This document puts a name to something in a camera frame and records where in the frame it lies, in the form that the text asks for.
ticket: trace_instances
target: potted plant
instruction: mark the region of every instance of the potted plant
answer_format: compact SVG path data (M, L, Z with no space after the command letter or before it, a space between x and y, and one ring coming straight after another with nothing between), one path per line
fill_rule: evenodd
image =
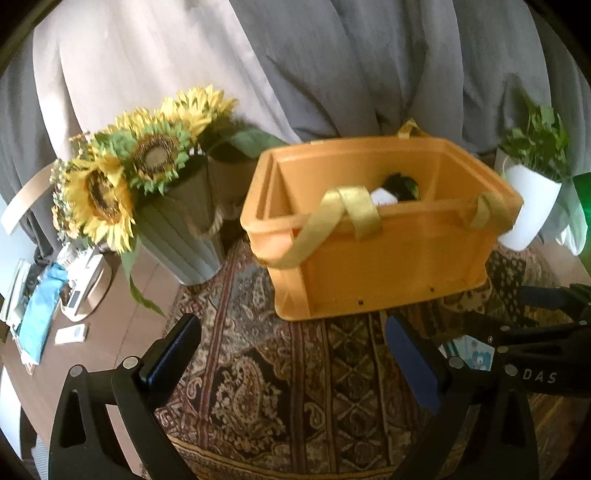
M524 94L528 108L525 131L513 128L496 153L495 171L523 198L513 229L499 242L523 250L548 218L562 183L570 177L566 150L569 136L552 107L536 105Z

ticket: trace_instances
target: black plastic bracket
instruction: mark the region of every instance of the black plastic bracket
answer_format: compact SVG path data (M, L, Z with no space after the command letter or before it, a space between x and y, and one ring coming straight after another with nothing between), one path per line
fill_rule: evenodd
M103 372L72 367L51 434L50 478L140 478L131 472L109 419L106 406L116 405L152 480L195 480L157 423L154 410L166 403L200 342L197 317L185 314L142 358L128 357L114 370Z

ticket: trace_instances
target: patterned rug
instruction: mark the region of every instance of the patterned rug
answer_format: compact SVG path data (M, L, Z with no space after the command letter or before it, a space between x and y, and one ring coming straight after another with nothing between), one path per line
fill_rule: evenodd
M517 301L521 284L556 284L535 248L498 247L487 271L477 290L394 311L436 343L462 334L468 310L511 322L522 314L540 325L568 321ZM201 318L202 343L156 415L200 479L386 480L429 420L384 344L390 312L284 322L244 239L215 278L180 290L172 318L184 312ZM541 478L549 478L571 442L570 409L545 395L532 395L531 407ZM457 465L475 414L442 475Z

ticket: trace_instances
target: artificial sunflower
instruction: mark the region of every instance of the artificial sunflower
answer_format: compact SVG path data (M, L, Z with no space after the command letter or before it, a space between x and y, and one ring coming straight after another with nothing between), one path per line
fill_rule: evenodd
M66 176L64 197L72 210L72 221L94 244L104 239L118 253L132 249L133 203L124 181L111 183L113 162L74 160L75 169Z
M119 159L131 187L161 194L178 178L192 148L191 133L182 122L172 124L145 109L119 117L108 132L95 135L92 144L97 158ZM113 174L121 177L114 169Z
M160 113L170 122L183 122L187 125L194 140L215 120L230 115L237 103L234 98L224 99L223 90L196 87L187 93L179 92L177 99L166 98Z

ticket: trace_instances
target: yellow fabric handle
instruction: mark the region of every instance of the yellow fabric handle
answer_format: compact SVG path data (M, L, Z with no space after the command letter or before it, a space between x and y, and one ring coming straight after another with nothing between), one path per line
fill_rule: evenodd
M414 131L415 137L429 137L430 135L425 133L414 121L414 118L409 118L404 122L404 124L400 127L400 130L396 132L396 137L402 138L404 140L408 140L411 137L411 134Z
M355 238L363 240L382 230L382 219L365 187L338 187L324 194L308 222L290 248L277 260L262 260L267 268L287 270L299 267L329 237L347 213L355 229Z
M478 196L476 202L476 213L469 222L470 228L484 228L492 223L499 235L513 228L515 222L501 195L495 192L484 192Z

